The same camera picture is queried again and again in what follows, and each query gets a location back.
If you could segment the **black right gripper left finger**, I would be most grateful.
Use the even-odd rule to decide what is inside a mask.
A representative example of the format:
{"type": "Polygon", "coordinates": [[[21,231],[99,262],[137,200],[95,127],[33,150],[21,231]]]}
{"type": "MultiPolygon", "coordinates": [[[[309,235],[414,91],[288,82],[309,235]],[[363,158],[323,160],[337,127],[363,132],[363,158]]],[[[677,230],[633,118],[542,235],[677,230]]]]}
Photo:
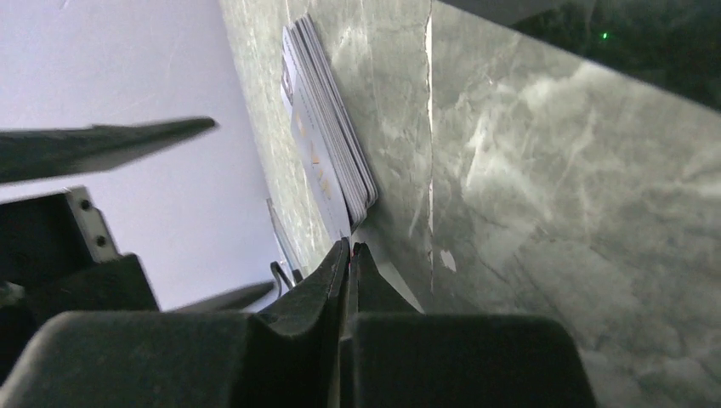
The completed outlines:
{"type": "Polygon", "coordinates": [[[321,407],[349,242],[259,312],[64,312],[1,388],[4,407],[321,407]]]}

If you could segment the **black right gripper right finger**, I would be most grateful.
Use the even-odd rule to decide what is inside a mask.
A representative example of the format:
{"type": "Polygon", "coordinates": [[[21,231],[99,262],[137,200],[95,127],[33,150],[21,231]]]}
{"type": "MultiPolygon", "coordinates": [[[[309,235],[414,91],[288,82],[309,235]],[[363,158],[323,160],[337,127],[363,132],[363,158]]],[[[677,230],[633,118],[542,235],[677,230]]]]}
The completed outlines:
{"type": "Polygon", "coordinates": [[[340,340],[343,407],[594,407],[576,345],[522,314],[422,314],[357,243],[340,340]]]}

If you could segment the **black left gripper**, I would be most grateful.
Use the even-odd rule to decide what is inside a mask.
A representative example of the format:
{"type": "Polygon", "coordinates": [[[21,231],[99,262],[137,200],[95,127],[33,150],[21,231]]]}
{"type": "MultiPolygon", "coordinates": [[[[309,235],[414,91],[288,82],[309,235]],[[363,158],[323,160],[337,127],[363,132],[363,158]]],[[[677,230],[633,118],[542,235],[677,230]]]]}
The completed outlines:
{"type": "MultiPolygon", "coordinates": [[[[3,130],[1,183],[95,173],[217,127],[210,117],[133,126],[3,130]]],[[[1,377],[65,311],[157,311],[139,258],[122,255],[84,187],[1,205],[1,377]]]]}

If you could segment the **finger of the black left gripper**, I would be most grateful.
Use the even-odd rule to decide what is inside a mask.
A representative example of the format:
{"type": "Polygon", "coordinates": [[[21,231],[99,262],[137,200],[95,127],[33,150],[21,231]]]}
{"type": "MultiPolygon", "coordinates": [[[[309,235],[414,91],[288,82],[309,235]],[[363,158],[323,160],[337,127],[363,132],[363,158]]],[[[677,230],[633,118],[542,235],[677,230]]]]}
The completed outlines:
{"type": "Polygon", "coordinates": [[[272,280],[262,281],[237,288],[233,291],[209,297],[200,302],[175,309],[175,313],[205,313],[222,310],[243,310],[257,301],[265,298],[275,289],[272,280]]]}

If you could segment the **white silver card stack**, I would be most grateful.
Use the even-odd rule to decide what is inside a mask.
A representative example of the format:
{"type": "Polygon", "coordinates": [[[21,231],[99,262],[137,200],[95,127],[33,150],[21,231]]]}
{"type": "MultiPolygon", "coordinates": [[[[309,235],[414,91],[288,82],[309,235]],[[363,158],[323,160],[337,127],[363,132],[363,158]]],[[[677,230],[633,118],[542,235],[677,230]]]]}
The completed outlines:
{"type": "Polygon", "coordinates": [[[351,237],[378,188],[309,14],[282,29],[281,99],[327,233],[351,237]]]}

